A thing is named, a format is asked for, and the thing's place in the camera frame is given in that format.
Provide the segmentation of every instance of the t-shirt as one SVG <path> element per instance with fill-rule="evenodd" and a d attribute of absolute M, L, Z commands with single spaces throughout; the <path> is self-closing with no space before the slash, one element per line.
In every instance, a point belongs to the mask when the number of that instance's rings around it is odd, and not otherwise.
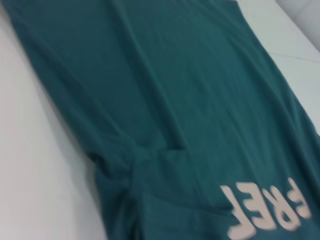
<path fill-rule="evenodd" d="M 3 0 L 109 240 L 315 240 L 320 139 L 233 0 Z"/>

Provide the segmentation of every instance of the white table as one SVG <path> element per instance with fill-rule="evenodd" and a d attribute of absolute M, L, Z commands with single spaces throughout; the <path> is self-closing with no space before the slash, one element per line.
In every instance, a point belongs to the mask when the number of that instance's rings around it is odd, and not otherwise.
<path fill-rule="evenodd" d="M 239 3 L 320 129 L 320 54 L 274 1 Z M 0 8 L 0 239 L 106 239 L 92 171 Z"/>

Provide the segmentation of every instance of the white wall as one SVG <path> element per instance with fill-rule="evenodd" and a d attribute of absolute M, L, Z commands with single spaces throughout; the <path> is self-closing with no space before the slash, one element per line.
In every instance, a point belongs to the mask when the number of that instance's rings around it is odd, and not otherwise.
<path fill-rule="evenodd" d="M 277 0 L 277 2 L 320 51 L 320 0 Z"/>

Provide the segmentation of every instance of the teal t-shirt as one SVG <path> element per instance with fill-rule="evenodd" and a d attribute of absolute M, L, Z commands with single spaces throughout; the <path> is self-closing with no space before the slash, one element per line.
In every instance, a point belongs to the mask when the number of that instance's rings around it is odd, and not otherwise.
<path fill-rule="evenodd" d="M 320 238 L 319 136 L 236 1 L 3 3 L 109 240 Z"/>

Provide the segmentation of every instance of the white surface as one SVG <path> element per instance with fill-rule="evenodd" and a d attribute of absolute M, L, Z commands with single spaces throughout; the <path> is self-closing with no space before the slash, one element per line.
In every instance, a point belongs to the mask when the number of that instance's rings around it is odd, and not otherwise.
<path fill-rule="evenodd" d="M 307 4 L 312 1 L 313 0 L 276 0 L 291 19 L 294 19 L 296 15 L 299 15 Z"/>
<path fill-rule="evenodd" d="M 304 32 L 313 45 L 320 51 L 320 0 L 312 0 L 294 18 L 296 25 Z"/>
<path fill-rule="evenodd" d="M 92 170 L 1 12 L 0 240 L 106 239 Z"/>
<path fill-rule="evenodd" d="M 320 0 L 278 0 L 278 4 L 320 51 Z"/>
<path fill-rule="evenodd" d="M 320 54 L 274 1 L 239 3 L 320 127 Z M 105 239 L 92 165 L 55 114 L 1 11 L 0 166 L 1 240 Z"/>
<path fill-rule="evenodd" d="M 274 0 L 238 0 L 269 53 L 320 61 L 320 54 Z"/>

